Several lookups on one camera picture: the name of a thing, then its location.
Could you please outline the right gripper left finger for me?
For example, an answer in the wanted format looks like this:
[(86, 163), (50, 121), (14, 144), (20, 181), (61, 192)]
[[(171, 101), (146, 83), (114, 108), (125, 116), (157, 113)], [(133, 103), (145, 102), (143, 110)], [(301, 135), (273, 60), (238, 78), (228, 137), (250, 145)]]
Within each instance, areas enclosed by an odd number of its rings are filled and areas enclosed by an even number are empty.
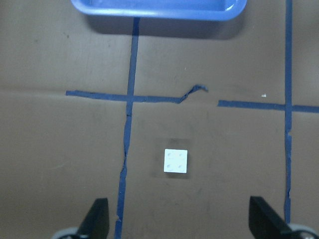
[(110, 230), (109, 203), (107, 198), (94, 201), (78, 228), (76, 239), (106, 239)]

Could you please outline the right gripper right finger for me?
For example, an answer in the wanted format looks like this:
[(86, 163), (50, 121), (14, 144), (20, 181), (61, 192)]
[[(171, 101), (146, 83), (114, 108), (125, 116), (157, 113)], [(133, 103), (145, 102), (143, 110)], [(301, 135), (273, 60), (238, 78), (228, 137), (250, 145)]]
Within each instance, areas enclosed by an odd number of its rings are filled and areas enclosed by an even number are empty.
[(272, 207), (260, 196), (249, 200), (249, 229), (255, 239), (298, 239)]

